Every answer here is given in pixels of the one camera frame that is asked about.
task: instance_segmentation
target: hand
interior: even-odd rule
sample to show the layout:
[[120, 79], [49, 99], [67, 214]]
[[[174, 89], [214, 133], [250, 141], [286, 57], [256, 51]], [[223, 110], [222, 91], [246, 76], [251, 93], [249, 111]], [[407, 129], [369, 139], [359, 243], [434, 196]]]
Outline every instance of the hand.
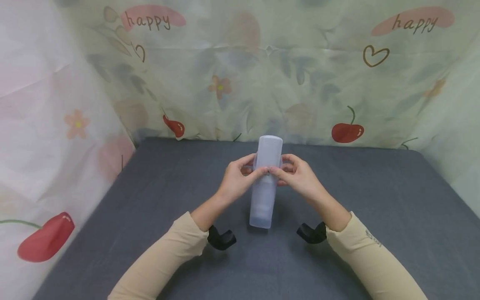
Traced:
[[240, 198], [257, 179], [268, 173], [267, 167], [258, 168], [255, 171], [247, 167], [252, 165], [255, 155], [255, 153], [252, 153], [228, 164], [216, 195], [229, 202], [234, 202]]
[[270, 167], [270, 173], [279, 178], [278, 186], [291, 186], [309, 203], [328, 195], [306, 161], [293, 154], [282, 155], [282, 160], [291, 163], [284, 163], [282, 168]]

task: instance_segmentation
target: gray table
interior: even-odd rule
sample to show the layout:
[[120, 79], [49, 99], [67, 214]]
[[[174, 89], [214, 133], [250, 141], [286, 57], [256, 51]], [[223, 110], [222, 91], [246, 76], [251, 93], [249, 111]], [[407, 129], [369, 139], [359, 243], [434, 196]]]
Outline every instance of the gray table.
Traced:
[[[255, 143], [147, 139], [42, 285], [35, 300], [106, 299], [121, 275], [172, 222], [217, 189], [229, 161]], [[430, 300], [479, 299], [480, 221], [421, 154], [284, 145], [408, 269]], [[317, 214], [279, 188], [270, 230], [248, 226], [250, 193], [217, 220], [238, 242], [174, 275], [159, 299], [369, 299], [326, 242], [295, 231]]]

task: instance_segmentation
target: pastel fabric wall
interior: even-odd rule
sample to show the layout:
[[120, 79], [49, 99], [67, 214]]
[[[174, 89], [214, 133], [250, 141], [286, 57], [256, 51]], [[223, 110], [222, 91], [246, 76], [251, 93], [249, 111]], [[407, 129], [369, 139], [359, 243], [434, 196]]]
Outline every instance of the pastel fabric wall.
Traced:
[[438, 109], [425, 111], [425, 123], [437, 134], [422, 152], [471, 209], [480, 216], [480, 36], [449, 76]]
[[0, 10], [2, 300], [33, 297], [134, 150], [54, 8]]
[[475, 0], [54, 2], [136, 142], [269, 133], [291, 143], [391, 148], [415, 148], [436, 134], [412, 135], [430, 122], [422, 112], [478, 33], [480, 7]]

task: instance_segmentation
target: finger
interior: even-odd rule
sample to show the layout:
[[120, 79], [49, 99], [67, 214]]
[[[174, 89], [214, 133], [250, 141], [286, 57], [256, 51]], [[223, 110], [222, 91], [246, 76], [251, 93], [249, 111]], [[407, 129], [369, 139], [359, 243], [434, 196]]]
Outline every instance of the finger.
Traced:
[[261, 176], [266, 175], [268, 173], [267, 167], [258, 168], [257, 170], [253, 171], [250, 175], [245, 177], [248, 181], [248, 185], [252, 185], [255, 180], [259, 179]]
[[287, 186], [288, 183], [286, 183], [284, 180], [279, 180], [277, 183], [276, 183], [277, 186]]
[[284, 170], [287, 173], [294, 173], [295, 172], [295, 168], [293, 167], [292, 164], [283, 164], [282, 165], [282, 170]]
[[249, 168], [249, 167], [243, 167], [240, 169], [240, 172], [242, 173], [243, 176], [246, 176], [250, 173], [252, 173], [252, 168]]
[[249, 163], [253, 163], [253, 159], [255, 158], [255, 155], [256, 155], [256, 153], [252, 153], [250, 155], [247, 155], [247, 156], [244, 156], [244, 157], [241, 157], [241, 158], [235, 160], [233, 163], [237, 167], [241, 168], [243, 166], [246, 166]]
[[284, 170], [280, 169], [279, 167], [270, 167], [270, 173], [277, 176], [279, 179], [285, 181], [286, 183], [290, 182], [292, 174], [286, 173]]
[[283, 154], [282, 155], [282, 160], [287, 160], [287, 161], [290, 161], [292, 162], [294, 165], [298, 164], [299, 162], [301, 162], [301, 158], [296, 156], [296, 155], [293, 155], [293, 154]]

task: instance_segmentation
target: plastic bottle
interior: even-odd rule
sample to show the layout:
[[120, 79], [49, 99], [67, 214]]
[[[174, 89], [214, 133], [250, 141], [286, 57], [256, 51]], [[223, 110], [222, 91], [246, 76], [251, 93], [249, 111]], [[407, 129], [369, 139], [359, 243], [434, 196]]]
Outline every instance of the plastic bottle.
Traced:
[[[282, 166], [283, 140], [273, 135], [263, 135], [258, 140], [258, 151], [253, 161], [253, 169]], [[269, 229], [272, 225], [278, 178], [272, 174], [262, 176], [252, 186], [250, 225]]]

